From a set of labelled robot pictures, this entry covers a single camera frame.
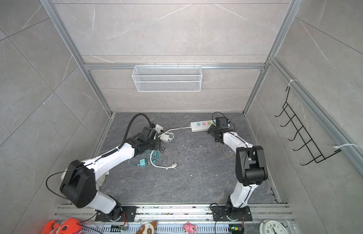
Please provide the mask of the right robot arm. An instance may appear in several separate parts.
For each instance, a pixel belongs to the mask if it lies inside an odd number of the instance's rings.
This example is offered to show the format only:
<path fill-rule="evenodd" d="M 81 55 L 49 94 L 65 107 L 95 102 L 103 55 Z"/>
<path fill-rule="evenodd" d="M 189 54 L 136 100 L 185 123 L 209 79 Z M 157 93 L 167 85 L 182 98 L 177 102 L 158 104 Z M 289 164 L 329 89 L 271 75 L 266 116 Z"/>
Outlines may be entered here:
<path fill-rule="evenodd" d="M 237 184 L 225 204 L 225 213 L 231 220 L 249 216 L 248 202 L 254 190 L 268 179 L 263 147 L 252 145 L 235 132 L 234 124 L 226 117 L 212 118 L 208 134 L 216 142 L 229 146 L 235 153 Z"/>

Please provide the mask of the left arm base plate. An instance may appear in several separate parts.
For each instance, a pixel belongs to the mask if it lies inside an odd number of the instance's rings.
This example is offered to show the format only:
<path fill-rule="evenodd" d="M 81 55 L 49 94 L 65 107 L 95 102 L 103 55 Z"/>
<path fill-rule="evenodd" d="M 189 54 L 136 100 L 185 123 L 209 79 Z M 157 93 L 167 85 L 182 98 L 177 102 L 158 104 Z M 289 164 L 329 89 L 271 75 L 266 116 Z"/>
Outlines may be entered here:
<path fill-rule="evenodd" d="M 98 212 L 95 221 L 101 222 L 133 222 L 136 216 L 137 206 L 121 206 L 115 208 L 109 214 Z"/>

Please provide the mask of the white charger with black cable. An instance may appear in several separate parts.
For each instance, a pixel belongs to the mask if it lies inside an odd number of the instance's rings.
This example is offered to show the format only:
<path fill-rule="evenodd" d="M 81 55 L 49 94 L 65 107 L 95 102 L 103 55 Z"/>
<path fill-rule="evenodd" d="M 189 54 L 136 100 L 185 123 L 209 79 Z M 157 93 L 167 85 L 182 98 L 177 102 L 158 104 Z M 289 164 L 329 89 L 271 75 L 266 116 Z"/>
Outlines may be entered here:
<path fill-rule="evenodd" d="M 157 131 L 158 134 L 161 134 L 164 132 L 164 128 L 159 124 L 155 125 L 155 130 Z"/>

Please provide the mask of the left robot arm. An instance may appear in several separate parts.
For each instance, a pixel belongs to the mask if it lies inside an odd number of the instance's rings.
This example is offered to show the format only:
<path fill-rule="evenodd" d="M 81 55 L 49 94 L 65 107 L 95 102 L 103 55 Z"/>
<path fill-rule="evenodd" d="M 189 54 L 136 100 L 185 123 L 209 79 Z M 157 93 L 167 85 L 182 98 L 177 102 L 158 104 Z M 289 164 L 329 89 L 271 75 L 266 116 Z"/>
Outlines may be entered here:
<path fill-rule="evenodd" d="M 148 126 L 135 136 L 128 137 L 130 127 L 137 117 L 145 117 Z M 96 182 L 112 168 L 124 161 L 130 160 L 156 146 L 156 125 L 146 114 L 138 113 L 129 122 L 122 143 L 112 150 L 84 162 L 72 161 L 61 174 L 60 194 L 47 189 L 58 197 L 71 201 L 77 208 L 89 207 L 103 213 L 110 220 L 118 220 L 122 215 L 121 204 L 112 196 L 106 195 L 97 189 Z"/>

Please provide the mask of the white multicolour power strip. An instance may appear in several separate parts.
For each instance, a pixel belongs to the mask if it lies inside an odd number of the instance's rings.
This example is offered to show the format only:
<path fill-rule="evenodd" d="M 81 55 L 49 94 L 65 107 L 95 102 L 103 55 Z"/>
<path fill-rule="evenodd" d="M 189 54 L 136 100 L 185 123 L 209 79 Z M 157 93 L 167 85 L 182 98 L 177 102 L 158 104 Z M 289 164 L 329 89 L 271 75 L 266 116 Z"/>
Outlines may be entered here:
<path fill-rule="evenodd" d="M 202 131 L 207 131 L 209 129 L 209 127 L 214 125 L 214 124 L 215 124 L 215 121 L 213 121 L 213 120 L 196 121 L 196 122 L 191 122 L 188 127 L 179 127 L 179 128 L 169 129 L 167 131 L 164 131 L 163 133 L 165 133 L 165 132 L 172 132 L 173 133 L 173 131 L 182 130 L 182 129 L 191 129 L 192 132 L 202 132 Z"/>

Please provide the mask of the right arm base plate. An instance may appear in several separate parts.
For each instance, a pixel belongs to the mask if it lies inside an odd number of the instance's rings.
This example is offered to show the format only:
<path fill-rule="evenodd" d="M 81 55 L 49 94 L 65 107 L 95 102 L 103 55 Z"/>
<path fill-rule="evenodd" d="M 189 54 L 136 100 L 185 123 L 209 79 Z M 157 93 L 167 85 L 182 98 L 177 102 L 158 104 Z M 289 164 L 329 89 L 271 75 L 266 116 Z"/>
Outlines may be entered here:
<path fill-rule="evenodd" d="M 252 214 L 249 206 L 245 206 L 243 208 L 233 208 L 230 205 L 218 205 L 211 204 L 210 210 L 213 213 L 213 220 L 216 222 L 223 221 L 252 221 Z"/>

